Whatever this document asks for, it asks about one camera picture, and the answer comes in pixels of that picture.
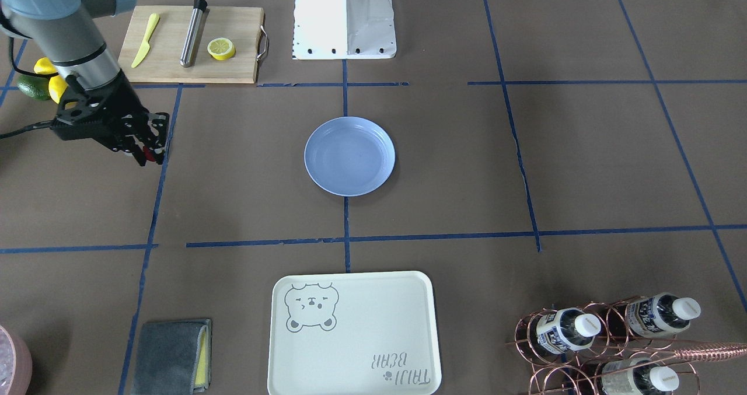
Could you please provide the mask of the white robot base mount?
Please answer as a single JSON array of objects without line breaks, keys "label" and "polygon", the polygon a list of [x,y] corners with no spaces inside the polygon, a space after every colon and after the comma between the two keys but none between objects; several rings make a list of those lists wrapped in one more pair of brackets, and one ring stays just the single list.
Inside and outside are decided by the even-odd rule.
[{"label": "white robot base mount", "polygon": [[392,0],[294,1],[294,60],[386,60],[396,55]]}]

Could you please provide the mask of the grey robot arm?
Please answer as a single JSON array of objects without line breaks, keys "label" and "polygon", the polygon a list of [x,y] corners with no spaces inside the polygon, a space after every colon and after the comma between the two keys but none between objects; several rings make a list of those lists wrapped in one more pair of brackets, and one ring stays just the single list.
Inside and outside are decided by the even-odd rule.
[{"label": "grey robot arm", "polygon": [[2,31],[35,40],[66,90],[56,114],[3,134],[3,139],[48,128],[65,141],[92,139],[141,165],[162,164],[168,113],[151,113],[139,100],[94,19],[130,12],[138,0],[2,0]]}]

